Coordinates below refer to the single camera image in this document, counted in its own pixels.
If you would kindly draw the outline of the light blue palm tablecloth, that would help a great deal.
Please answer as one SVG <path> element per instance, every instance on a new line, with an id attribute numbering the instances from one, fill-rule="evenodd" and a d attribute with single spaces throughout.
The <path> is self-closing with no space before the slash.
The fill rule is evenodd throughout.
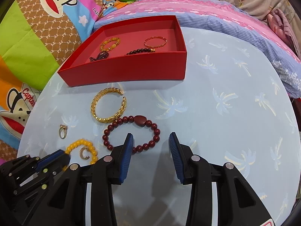
<path id="1" fill-rule="evenodd" d="M 184 27 L 183 81 L 135 81 L 68 87 L 58 74 L 42 91 L 26 123 L 18 155 L 44 157 L 79 139 L 99 157 L 105 124 L 90 113 L 102 89 L 121 89 L 125 115 L 155 122 L 160 141 L 131 158 L 128 176 L 113 187 L 119 225 L 184 225 L 190 186 L 176 177 L 168 138 L 212 164 L 233 163 L 253 187 L 276 225 L 289 216 L 300 178 L 300 139 L 290 99 L 271 62 L 232 36 Z"/>

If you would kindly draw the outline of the thin gold bangle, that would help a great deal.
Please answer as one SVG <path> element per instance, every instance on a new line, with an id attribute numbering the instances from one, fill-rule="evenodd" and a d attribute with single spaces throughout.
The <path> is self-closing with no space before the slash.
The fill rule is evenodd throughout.
<path id="1" fill-rule="evenodd" d="M 161 48 L 167 44 L 167 39 L 163 36 L 152 36 L 144 40 L 144 46 L 151 49 Z"/>

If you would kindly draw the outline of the wide gold cuff bangle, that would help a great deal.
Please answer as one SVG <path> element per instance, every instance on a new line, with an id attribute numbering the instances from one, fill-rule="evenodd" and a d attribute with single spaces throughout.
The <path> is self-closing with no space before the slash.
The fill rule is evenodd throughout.
<path id="1" fill-rule="evenodd" d="M 105 88 L 98 92 L 91 103 L 91 116 L 103 124 L 112 123 L 120 118 L 127 107 L 127 99 L 119 88 Z"/>

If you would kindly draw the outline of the cartoon monkey quilt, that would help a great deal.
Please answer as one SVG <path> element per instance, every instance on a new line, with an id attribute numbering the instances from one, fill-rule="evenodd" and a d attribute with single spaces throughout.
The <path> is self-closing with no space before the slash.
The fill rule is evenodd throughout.
<path id="1" fill-rule="evenodd" d="M 91 34 L 95 22 L 132 2 L 1 0 L 1 162 L 17 156 L 40 92 Z"/>

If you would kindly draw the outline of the gold hoop earring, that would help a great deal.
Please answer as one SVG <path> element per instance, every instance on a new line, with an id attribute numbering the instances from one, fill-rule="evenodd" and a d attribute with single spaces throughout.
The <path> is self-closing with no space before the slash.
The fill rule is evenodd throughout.
<path id="1" fill-rule="evenodd" d="M 79 156 L 82 160 L 89 160 L 89 148 L 87 146 L 84 146 L 80 149 Z"/>

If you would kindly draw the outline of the pink and blue pillow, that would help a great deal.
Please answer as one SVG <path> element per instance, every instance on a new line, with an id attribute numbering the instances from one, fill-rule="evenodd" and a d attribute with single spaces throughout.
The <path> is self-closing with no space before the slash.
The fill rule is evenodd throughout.
<path id="1" fill-rule="evenodd" d="M 234 5 L 217 0 L 138 0 L 99 19 L 93 29 L 127 19 L 174 15 L 180 26 L 221 32 L 257 47 L 288 94 L 300 97 L 300 59 L 273 30 Z"/>

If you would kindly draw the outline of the red cardboard tray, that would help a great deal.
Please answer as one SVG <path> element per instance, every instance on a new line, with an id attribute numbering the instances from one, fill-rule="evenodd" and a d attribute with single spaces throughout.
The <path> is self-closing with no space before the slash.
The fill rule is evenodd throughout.
<path id="1" fill-rule="evenodd" d="M 167 39 L 151 49 L 144 40 Z M 174 15 L 134 18 L 107 24 L 90 35 L 63 63 L 59 76 L 70 87 L 124 81 L 183 80 L 187 50 Z"/>

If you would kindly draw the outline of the pink folded cloth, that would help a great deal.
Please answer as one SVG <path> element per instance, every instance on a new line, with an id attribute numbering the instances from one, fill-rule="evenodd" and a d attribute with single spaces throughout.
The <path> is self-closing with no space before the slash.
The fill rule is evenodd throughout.
<path id="1" fill-rule="evenodd" d="M 266 16 L 269 27 L 273 32 L 298 56 L 300 59 L 300 47 L 297 37 L 285 14 L 277 8 Z"/>

